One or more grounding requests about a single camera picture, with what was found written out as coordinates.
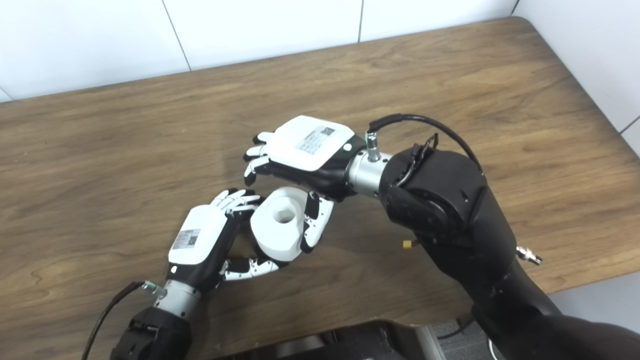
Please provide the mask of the white and black left hand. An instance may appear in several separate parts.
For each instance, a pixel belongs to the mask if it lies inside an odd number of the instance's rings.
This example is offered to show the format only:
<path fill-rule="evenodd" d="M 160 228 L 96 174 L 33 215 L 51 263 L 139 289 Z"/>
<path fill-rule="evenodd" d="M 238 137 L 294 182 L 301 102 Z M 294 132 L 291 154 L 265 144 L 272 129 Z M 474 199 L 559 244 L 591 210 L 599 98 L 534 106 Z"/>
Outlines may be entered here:
<path fill-rule="evenodd" d="M 166 279 L 204 295 L 224 281 L 247 280 L 284 268 L 266 256 L 230 256 L 240 228 L 264 200 L 253 190 L 233 187 L 211 203 L 192 208 L 169 250 Z"/>

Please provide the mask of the white and black right hand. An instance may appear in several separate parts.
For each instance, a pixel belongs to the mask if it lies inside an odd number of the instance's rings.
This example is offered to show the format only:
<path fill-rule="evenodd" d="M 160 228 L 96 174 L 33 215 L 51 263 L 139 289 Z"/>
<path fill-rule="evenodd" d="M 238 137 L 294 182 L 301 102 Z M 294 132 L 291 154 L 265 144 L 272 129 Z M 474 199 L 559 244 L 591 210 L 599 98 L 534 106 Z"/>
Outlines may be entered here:
<path fill-rule="evenodd" d="M 334 203 L 355 195 L 349 168 L 366 147 L 348 126 L 299 115 L 274 132 L 261 132 L 243 155 L 244 183 L 271 175 L 308 189 L 301 250 L 310 253 L 322 237 Z"/>

